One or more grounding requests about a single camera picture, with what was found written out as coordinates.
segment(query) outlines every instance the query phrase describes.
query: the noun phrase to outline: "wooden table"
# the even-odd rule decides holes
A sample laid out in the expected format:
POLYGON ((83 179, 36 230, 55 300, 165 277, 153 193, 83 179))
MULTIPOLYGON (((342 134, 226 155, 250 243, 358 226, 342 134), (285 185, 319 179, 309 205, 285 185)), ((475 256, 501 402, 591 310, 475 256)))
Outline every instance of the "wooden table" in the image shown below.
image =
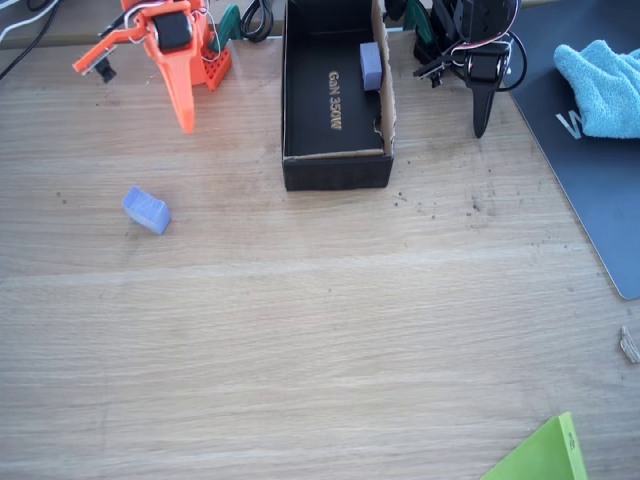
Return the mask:
POLYGON ((470 91, 390 42, 381 190, 285 191, 280 40, 233 44, 192 136, 139 47, 107 86, 86 47, 0 83, 0 478, 471 480, 569 410, 591 479, 637 480, 640 303, 511 98, 476 140, 470 91))

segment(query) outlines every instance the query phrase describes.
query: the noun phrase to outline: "microfiber towel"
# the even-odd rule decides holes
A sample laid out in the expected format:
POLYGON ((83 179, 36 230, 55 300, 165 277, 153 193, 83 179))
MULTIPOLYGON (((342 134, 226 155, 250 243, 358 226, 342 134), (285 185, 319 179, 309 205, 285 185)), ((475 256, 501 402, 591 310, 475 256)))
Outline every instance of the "microfiber towel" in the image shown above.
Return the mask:
POLYGON ((553 59, 573 88, 585 135, 640 138, 640 49, 616 54, 596 40, 582 52, 560 45, 553 59))

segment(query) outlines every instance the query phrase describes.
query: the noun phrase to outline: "black mouse pad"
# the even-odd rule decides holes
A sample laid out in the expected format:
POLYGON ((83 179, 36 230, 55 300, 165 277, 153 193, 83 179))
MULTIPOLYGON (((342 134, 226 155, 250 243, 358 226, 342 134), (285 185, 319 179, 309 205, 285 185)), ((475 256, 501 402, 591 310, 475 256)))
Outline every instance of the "black mouse pad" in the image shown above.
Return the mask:
MULTIPOLYGON (((573 90, 555 68, 553 52, 561 44, 582 50, 603 39, 614 52, 629 53, 640 48, 639 21, 640 0, 560 0, 524 9, 512 29, 529 64, 513 98, 626 299, 640 297, 640 140, 582 134, 573 90)), ((513 55, 507 85, 522 67, 520 54, 513 55)))

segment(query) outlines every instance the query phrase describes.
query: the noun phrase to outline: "green folder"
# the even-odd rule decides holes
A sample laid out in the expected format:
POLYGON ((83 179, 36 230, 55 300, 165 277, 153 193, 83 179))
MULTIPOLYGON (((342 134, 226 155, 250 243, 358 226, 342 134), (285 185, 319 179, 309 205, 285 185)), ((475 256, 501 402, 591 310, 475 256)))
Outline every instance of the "green folder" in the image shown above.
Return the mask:
POLYGON ((588 480, 571 414, 549 420, 482 480, 588 480))

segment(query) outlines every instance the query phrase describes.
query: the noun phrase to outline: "orange robot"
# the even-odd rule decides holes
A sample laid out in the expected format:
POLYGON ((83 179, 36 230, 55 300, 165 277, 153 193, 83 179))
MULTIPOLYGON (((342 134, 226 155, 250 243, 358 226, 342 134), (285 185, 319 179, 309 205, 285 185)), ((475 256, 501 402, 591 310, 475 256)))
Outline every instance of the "orange robot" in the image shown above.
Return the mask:
POLYGON ((206 83, 213 91, 231 68, 229 49, 214 51, 220 50, 214 47, 219 39, 209 28, 208 0, 122 0, 122 8, 124 12, 100 35, 100 42, 73 68, 83 75, 95 69, 106 83, 115 76, 107 56, 116 46, 144 42, 164 77, 180 126, 191 133, 195 124, 192 87, 206 83), (130 28, 131 18, 134 26, 130 28))

